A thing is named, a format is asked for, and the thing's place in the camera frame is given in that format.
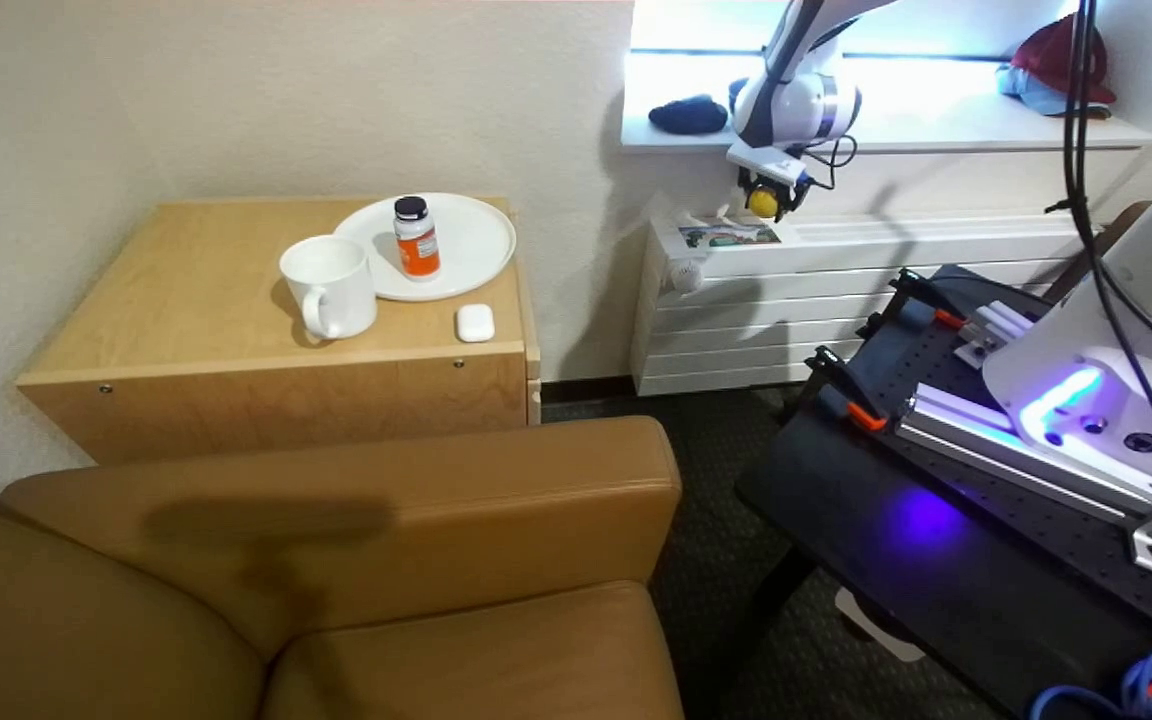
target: white mug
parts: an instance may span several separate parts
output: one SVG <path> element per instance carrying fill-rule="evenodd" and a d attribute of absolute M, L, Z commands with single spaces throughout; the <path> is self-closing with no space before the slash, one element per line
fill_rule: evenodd
<path fill-rule="evenodd" d="M 284 247 L 280 272 L 312 344 L 371 328 L 375 286 L 365 247 L 332 236 L 306 236 Z"/>

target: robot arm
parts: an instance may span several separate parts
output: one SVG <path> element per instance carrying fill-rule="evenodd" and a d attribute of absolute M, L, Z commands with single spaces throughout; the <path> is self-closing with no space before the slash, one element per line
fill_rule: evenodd
<path fill-rule="evenodd" d="M 836 35 L 858 10 L 891 0 L 788 0 L 767 42 L 767 67 L 734 100 L 734 143 L 728 160 L 749 184 L 776 188 L 788 206 L 808 190 L 810 176 L 801 150 L 848 136 L 858 115 L 858 91 L 836 65 Z"/>

